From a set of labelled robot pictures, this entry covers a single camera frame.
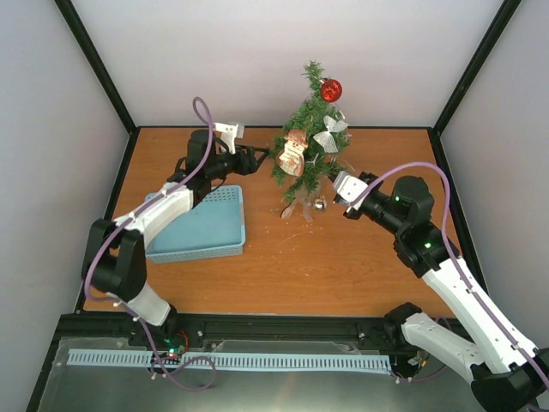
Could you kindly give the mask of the snowman ornament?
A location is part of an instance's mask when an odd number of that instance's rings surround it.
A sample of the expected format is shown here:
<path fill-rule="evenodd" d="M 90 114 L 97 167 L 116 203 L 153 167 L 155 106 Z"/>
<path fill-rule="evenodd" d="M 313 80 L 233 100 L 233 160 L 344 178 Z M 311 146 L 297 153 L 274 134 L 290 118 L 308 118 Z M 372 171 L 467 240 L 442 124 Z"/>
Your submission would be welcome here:
<path fill-rule="evenodd" d="M 308 142 L 304 130 L 292 129 L 284 137 L 282 150 L 275 157 L 276 165 L 286 174 L 301 177 L 305 169 L 304 152 Z"/>

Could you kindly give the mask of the small green christmas tree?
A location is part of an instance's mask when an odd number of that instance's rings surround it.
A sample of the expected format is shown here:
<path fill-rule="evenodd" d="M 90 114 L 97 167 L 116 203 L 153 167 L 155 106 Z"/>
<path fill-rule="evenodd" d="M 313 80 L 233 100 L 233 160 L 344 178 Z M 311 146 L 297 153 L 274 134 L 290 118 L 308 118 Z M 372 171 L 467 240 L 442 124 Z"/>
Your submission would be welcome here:
<path fill-rule="evenodd" d="M 282 200 L 287 206 L 281 219 L 293 215 L 297 206 L 311 222 L 313 210 L 326 208 L 321 183 L 346 167 L 341 152 L 350 145 L 351 135 L 345 115 L 337 105 L 342 85 L 324 75 L 322 65 L 312 60 L 304 66 L 310 94 L 276 136 L 270 157 L 274 161 L 271 177 L 277 185 L 287 185 Z"/>

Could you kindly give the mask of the clear angel ornament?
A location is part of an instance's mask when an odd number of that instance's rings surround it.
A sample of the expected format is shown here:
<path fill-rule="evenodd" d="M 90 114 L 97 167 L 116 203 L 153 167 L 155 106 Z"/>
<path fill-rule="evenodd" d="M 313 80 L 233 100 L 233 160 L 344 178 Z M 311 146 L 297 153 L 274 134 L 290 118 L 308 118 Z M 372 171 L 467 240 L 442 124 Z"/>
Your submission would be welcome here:
<path fill-rule="evenodd" d="M 330 116 L 325 116 L 323 122 L 325 130 L 316 133 L 313 140 L 323 148 L 325 153 L 337 153 L 339 149 L 336 144 L 335 134 L 345 131 L 348 124 L 345 119 L 335 120 Z"/>

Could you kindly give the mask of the clear plastic battery box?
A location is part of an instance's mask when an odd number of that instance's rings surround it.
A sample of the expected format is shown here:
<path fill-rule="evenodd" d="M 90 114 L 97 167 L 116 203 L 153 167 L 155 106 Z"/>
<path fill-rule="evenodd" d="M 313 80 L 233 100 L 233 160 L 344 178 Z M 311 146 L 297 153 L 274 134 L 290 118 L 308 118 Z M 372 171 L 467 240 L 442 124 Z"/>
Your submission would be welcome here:
<path fill-rule="evenodd" d="M 308 199 L 302 202 L 302 216 L 307 222 L 312 222 L 312 204 Z"/>

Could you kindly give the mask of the beige wooden heart ornament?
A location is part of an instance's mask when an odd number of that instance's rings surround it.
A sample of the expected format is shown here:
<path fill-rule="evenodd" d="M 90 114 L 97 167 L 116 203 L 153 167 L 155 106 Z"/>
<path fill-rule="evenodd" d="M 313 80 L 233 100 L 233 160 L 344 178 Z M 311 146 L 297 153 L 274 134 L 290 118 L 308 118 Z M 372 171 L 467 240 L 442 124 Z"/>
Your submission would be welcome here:
<path fill-rule="evenodd" d="M 282 211 L 281 211 L 281 219 L 282 220 L 288 220 L 295 210 L 297 204 L 297 199 L 294 198 Z"/>

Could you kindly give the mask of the red ball ornament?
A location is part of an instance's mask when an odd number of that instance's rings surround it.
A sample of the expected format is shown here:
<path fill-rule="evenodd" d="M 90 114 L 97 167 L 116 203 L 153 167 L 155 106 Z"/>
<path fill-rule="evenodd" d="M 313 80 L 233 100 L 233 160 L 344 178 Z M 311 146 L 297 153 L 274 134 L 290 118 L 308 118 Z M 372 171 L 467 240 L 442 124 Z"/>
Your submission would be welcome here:
<path fill-rule="evenodd" d="M 342 85 L 335 79 L 321 80 L 320 96 L 329 103 L 335 103 L 342 96 Z"/>

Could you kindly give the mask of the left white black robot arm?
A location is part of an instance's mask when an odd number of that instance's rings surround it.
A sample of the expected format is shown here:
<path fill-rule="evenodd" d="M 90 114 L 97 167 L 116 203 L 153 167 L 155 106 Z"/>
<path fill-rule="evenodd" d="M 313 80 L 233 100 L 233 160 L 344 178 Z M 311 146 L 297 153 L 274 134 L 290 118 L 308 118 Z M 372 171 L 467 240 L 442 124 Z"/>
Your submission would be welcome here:
<path fill-rule="evenodd" d="M 115 220 L 98 219 L 89 230 L 82 265 L 84 294 L 122 305 L 136 320 L 149 324 L 148 334 L 159 345 L 177 339 L 176 309 L 148 284 L 146 250 L 149 243 L 180 216 L 193 210 L 212 190 L 216 179 L 232 173 L 255 173 L 268 157 L 268 149 L 241 145 L 234 135 L 215 136 L 196 130 L 187 142 L 186 155 L 153 196 Z"/>

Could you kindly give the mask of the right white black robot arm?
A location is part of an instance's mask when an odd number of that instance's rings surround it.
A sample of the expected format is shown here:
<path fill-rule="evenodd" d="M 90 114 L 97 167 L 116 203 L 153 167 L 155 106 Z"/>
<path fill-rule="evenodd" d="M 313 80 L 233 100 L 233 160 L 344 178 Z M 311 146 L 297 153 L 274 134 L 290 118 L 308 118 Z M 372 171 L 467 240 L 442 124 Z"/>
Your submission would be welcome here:
<path fill-rule="evenodd" d="M 371 173 L 341 172 L 333 182 L 344 216 L 366 216 L 394 237 L 400 261 L 454 313 L 466 337 L 406 303 L 387 313 L 385 333 L 395 347 L 423 349 L 460 375 L 486 411 L 531 409 L 546 391 L 548 351 L 526 338 L 496 307 L 459 251 L 432 222 L 434 197 L 421 177 L 398 178 L 390 194 Z"/>

